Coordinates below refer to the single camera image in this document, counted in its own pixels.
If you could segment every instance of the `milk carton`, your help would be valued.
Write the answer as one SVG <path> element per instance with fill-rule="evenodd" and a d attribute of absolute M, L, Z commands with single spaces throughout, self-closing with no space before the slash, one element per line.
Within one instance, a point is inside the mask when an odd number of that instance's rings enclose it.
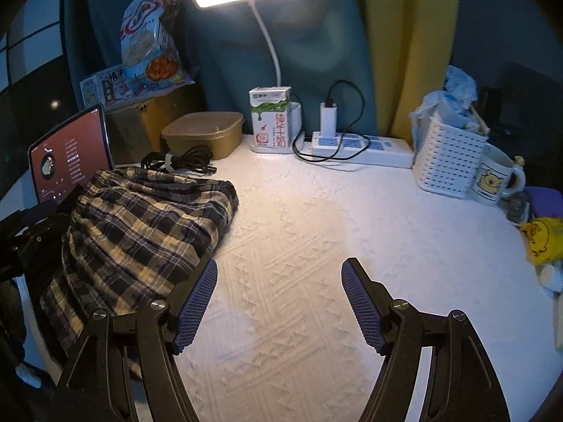
<path fill-rule="evenodd" d="M 291 87 L 258 87 L 249 94 L 255 147 L 290 149 L 293 135 Z"/>

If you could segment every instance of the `white plastic basket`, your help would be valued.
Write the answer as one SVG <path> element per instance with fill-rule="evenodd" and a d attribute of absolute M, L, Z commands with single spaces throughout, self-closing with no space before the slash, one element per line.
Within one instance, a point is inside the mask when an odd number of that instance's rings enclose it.
<path fill-rule="evenodd" d="M 488 134 L 485 122 L 473 111 L 482 132 Z M 489 137 L 446 125 L 434 115 L 421 119 L 419 125 L 413 166 L 418 186 L 429 192 L 464 198 Z"/>

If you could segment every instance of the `plaid fabric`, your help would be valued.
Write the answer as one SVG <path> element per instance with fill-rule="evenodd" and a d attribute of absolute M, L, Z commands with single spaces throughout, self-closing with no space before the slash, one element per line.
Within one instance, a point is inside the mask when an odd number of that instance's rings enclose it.
<path fill-rule="evenodd" d="M 95 310 L 128 314 L 167 297 L 217 247 L 237 206 L 228 181 L 135 167 L 96 173 L 63 236 L 61 271 L 40 299 L 64 351 Z"/>

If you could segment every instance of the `power strip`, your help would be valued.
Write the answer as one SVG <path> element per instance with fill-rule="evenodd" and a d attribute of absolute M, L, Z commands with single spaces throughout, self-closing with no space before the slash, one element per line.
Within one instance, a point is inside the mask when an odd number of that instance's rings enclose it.
<path fill-rule="evenodd" d="M 311 138 L 311 153 L 320 157 L 329 157 L 340 144 L 341 133 L 334 138 L 324 138 L 320 132 L 313 132 Z M 357 163 L 362 165 L 395 166 L 397 168 L 411 168 L 415 154 L 406 141 L 402 139 L 383 138 L 381 136 L 368 136 L 369 148 L 351 160 L 338 160 L 339 162 Z M 346 158 L 358 153 L 366 145 L 365 139 L 358 135 L 344 135 L 344 141 L 337 158 Z"/>

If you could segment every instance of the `mug handle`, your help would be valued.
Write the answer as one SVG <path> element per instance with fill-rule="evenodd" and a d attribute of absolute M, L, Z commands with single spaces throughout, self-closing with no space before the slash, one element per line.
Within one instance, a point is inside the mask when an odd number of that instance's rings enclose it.
<path fill-rule="evenodd" d="M 522 192 L 524 187 L 526 187 L 526 173 L 524 173 L 524 158 L 520 156 L 514 157 L 514 166 L 512 167 L 512 172 L 516 177 L 514 185 L 510 188 L 506 188 L 500 193 L 501 198 L 508 198 L 517 192 Z"/>

